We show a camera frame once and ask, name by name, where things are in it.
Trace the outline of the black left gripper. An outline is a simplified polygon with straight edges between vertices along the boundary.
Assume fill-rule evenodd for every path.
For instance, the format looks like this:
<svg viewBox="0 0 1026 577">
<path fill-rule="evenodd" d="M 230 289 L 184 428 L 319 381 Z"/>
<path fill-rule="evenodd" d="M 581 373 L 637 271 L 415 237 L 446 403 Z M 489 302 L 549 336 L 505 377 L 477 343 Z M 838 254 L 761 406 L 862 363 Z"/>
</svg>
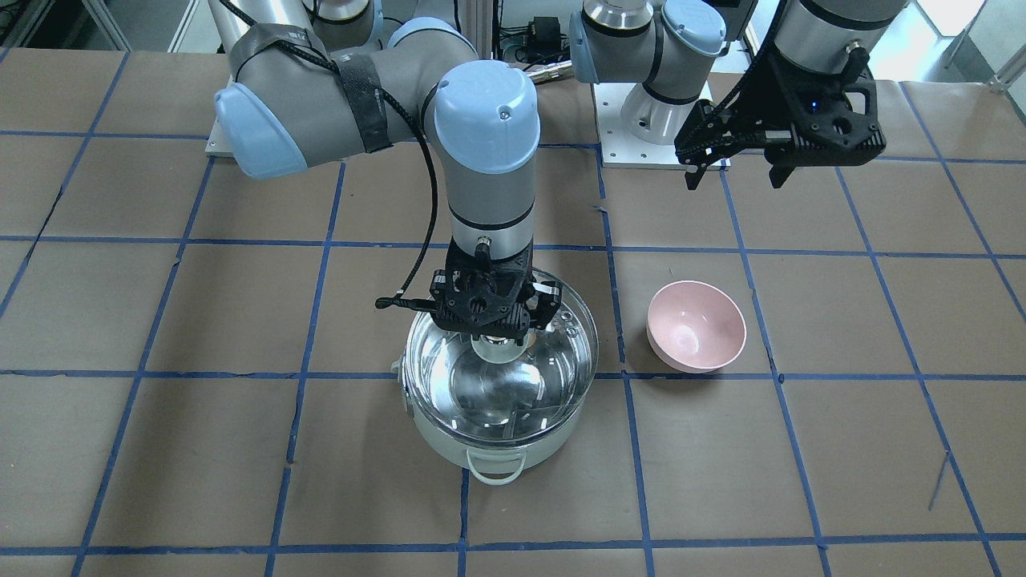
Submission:
<svg viewBox="0 0 1026 577">
<path fill-rule="evenodd" d="M 850 48 L 838 74 L 799 68 L 776 48 L 749 70 L 747 84 L 719 110 L 696 101 L 674 139 L 677 160 L 697 189 L 716 162 L 762 149 L 770 183 L 781 189 L 798 167 L 860 167 L 883 153 L 869 52 Z"/>
</svg>

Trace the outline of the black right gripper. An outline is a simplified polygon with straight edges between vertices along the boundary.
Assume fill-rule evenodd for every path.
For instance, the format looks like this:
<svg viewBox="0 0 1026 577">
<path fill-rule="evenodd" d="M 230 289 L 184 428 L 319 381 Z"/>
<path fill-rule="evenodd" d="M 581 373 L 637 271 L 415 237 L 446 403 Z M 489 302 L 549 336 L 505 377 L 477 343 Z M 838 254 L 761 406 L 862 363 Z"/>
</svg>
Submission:
<svg viewBox="0 0 1026 577">
<path fill-rule="evenodd" d="M 472 337 L 525 337 L 550 324 L 562 302 L 562 282 L 542 279 L 528 245 L 516 255 L 492 260 L 479 245 L 464 252 L 453 240 L 446 267 L 435 271 L 429 314 L 443 331 Z"/>
</svg>

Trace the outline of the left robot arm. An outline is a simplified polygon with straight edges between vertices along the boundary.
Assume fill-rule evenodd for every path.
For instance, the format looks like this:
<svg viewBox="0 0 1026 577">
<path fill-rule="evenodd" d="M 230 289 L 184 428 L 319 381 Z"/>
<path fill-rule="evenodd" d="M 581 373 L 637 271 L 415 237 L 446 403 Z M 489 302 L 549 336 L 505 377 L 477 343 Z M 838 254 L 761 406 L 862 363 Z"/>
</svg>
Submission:
<svg viewBox="0 0 1026 577">
<path fill-rule="evenodd" d="M 712 164 L 762 150 L 780 188 L 799 167 L 861 167 L 886 150 L 870 52 L 903 1 L 781 1 L 731 92 L 701 95 L 751 1 L 585 1 L 568 27 L 576 79 L 630 83 L 620 117 L 672 145 L 690 190 Z"/>
</svg>

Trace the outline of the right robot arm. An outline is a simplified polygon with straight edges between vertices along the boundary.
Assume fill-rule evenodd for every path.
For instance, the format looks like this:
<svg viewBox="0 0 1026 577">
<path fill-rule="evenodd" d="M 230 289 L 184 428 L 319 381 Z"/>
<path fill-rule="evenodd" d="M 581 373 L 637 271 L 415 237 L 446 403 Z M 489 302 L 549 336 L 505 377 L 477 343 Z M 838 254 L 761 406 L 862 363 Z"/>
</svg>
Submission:
<svg viewBox="0 0 1026 577">
<path fill-rule="evenodd" d="M 288 176 L 416 139 L 433 208 L 446 189 L 451 240 L 428 299 L 403 285 L 374 306 L 425 312 L 446 331 L 523 343 L 550 324 L 562 288 L 532 270 L 535 154 L 541 139 L 527 74 L 481 59 L 442 1 L 382 45 L 380 3 L 359 1 L 346 23 L 373 16 L 352 47 L 322 38 L 315 1 L 212 1 L 230 80 L 215 95 L 228 149 L 249 178 Z"/>
</svg>

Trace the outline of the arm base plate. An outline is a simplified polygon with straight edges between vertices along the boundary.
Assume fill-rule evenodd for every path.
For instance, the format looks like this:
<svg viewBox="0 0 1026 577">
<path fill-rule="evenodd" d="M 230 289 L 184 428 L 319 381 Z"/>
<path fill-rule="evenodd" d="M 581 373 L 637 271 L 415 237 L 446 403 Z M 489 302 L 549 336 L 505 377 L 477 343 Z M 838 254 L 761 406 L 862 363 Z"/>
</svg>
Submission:
<svg viewBox="0 0 1026 577">
<path fill-rule="evenodd" d="M 692 103 L 656 101 L 639 83 L 605 82 L 593 92 L 605 167 L 696 171 L 679 163 L 674 146 Z"/>
<path fill-rule="evenodd" d="M 205 154 L 213 158 L 233 159 L 234 154 L 226 131 L 221 127 L 220 117 L 215 111 L 212 127 L 208 134 L 208 142 L 205 145 Z"/>
</svg>

